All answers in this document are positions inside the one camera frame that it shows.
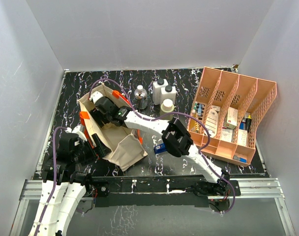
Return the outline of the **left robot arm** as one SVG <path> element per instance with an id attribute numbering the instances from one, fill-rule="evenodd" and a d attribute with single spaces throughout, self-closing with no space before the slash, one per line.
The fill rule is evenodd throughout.
<path id="1" fill-rule="evenodd" d="M 43 164 L 42 189 L 29 235 L 64 236 L 83 196 L 94 189 L 90 174 L 77 172 L 77 164 L 94 162 L 111 153 L 99 137 L 94 145 L 76 133 L 63 133 L 58 149 Z"/>

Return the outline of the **clear bottle silver cap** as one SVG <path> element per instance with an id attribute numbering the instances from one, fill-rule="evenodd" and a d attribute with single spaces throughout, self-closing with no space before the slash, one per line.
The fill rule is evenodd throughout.
<path id="1" fill-rule="evenodd" d="M 137 85 L 134 91 L 134 97 L 138 110 L 144 110 L 148 105 L 148 94 L 142 85 Z"/>

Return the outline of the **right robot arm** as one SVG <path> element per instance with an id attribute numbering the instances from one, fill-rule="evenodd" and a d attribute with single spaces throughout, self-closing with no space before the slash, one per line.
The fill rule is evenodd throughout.
<path id="1" fill-rule="evenodd" d="M 118 107 L 110 98 L 96 92 L 89 98 L 97 111 L 99 126 L 112 123 L 118 127 L 141 130 L 162 139 L 166 151 L 174 157 L 185 157 L 198 164 L 203 176 L 215 195 L 223 195 L 229 189 L 229 174 L 208 161 L 194 144 L 191 135 L 178 118 L 170 121 L 150 118 L 127 106 Z"/>

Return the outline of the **white square bottle black cap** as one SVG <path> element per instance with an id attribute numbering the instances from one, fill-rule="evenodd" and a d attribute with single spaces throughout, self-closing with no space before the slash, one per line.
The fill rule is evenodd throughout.
<path id="1" fill-rule="evenodd" d="M 161 89 L 166 87 L 168 82 L 166 79 L 159 78 L 152 83 L 152 100 L 154 105 L 160 104 Z"/>

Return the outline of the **green bottle white cap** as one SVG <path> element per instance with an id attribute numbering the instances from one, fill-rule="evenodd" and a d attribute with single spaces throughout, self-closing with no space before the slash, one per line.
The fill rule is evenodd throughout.
<path id="1" fill-rule="evenodd" d="M 160 105 L 160 115 L 163 116 L 167 113 L 173 112 L 174 111 L 174 104 L 173 101 L 171 99 L 164 99 L 162 104 Z M 165 120 L 172 120 L 173 115 L 166 115 L 164 116 L 162 119 Z"/>

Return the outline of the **canvas tote bag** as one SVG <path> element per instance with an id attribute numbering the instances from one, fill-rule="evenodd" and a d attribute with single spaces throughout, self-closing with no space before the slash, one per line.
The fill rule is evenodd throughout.
<path id="1" fill-rule="evenodd" d="M 92 135 L 97 134 L 103 144 L 112 151 L 104 157 L 105 160 L 119 166 L 122 171 L 126 171 L 148 155 L 137 138 L 136 129 L 118 127 L 114 124 L 109 129 L 102 129 L 98 126 L 90 114 L 90 111 L 94 109 L 94 104 L 89 101 L 88 93 L 78 100 L 78 104 L 80 105 L 81 124 L 86 127 L 86 136 L 90 138 L 90 144 L 96 146 Z"/>

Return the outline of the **orange bag handle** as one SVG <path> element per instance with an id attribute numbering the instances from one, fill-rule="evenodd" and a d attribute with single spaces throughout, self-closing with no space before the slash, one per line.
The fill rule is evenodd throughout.
<path id="1" fill-rule="evenodd" d="M 116 107 L 131 107 L 131 103 L 119 91 L 100 86 L 94 88 L 91 93 L 85 94 L 78 103 L 81 110 L 81 124 L 86 128 L 84 133 L 91 146 L 100 146 L 95 137 L 98 137 L 100 142 L 112 151 L 128 136 L 132 136 L 137 145 L 143 144 L 139 130 L 118 127 L 110 122 L 111 114 L 106 113 L 106 109 L 114 112 Z"/>

